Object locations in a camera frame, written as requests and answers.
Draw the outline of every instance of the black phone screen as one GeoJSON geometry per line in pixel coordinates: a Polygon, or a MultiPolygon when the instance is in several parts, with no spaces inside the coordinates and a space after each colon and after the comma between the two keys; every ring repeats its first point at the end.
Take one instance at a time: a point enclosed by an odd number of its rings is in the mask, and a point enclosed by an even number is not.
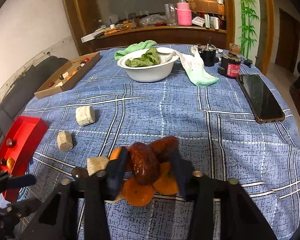
{"type": "Polygon", "coordinates": [[[246,90],[254,114],[261,120],[284,119],[279,103],[259,75],[239,75],[237,80],[246,90]]]}

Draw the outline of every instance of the phone case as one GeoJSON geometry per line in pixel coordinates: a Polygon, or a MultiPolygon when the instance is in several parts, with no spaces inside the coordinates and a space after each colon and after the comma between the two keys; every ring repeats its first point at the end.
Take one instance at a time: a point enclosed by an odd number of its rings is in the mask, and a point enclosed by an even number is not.
{"type": "Polygon", "coordinates": [[[246,91],[246,89],[244,88],[244,86],[242,85],[242,83],[241,83],[241,81],[240,81],[240,77],[241,77],[241,76],[243,76],[243,75],[238,75],[235,79],[236,79],[237,82],[239,83],[239,86],[241,87],[241,89],[242,89],[242,91],[243,91],[243,93],[244,93],[246,99],[247,99],[248,102],[249,102],[249,105],[250,105],[250,107],[251,107],[251,109],[252,109],[252,112],[253,112],[253,114],[254,114],[254,117],[255,117],[255,119],[256,119],[256,122],[257,122],[258,124],[263,124],[263,123],[268,123],[268,122],[283,121],[283,120],[285,119],[285,115],[284,115],[284,112],[282,111],[282,109],[281,109],[282,117],[280,117],[280,118],[273,118],[273,119],[265,119],[265,120],[263,120],[263,119],[261,119],[261,118],[257,115],[255,109],[254,109],[253,106],[252,106],[252,102],[251,102],[250,96],[249,96],[248,92],[246,91]]]}

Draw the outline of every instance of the cardboard box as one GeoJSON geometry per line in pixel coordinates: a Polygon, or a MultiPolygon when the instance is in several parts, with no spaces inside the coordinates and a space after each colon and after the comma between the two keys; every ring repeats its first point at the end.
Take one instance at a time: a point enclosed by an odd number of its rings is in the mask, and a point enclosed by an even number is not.
{"type": "Polygon", "coordinates": [[[71,90],[100,59],[100,54],[98,52],[95,52],[68,61],[55,73],[53,73],[52,76],[49,77],[48,80],[43,83],[43,85],[37,90],[37,92],[34,93],[34,95],[40,99],[52,96],[63,91],[71,90]],[[83,61],[86,57],[90,58],[90,60],[82,68],[80,68],[77,73],[75,73],[69,80],[64,80],[65,83],[62,86],[55,87],[55,85],[61,82],[59,77],[63,73],[68,72],[69,75],[71,75],[74,70],[77,70],[77,68],[80,66],[81,61],[83,61]],[[54,82],[54,86],[50,88],[49,83],[51,82],[54,82]]]}

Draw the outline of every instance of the smartphone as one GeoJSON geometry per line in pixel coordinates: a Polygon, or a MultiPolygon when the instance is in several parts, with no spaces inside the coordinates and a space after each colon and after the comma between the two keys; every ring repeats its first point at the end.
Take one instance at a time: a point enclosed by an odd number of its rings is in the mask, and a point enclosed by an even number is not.
{"type": "Polygon", "coordinates": [[[251,106],[257,123],[285,119],[278,101],[259,75],[238,75],[236,79],[251,106]]]}

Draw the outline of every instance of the green leafy vegetable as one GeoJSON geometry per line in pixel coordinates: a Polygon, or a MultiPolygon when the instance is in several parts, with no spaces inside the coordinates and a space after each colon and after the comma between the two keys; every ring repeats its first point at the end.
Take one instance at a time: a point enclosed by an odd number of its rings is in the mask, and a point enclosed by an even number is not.
{"type": "Polygon", "coordinates": [[[125,64],[128,67],[148,67],[153,65],[159,65],[161,62],[159,53],[156,48],[150,48],[141,57],[135,59],[127,59],[125,64]]]}

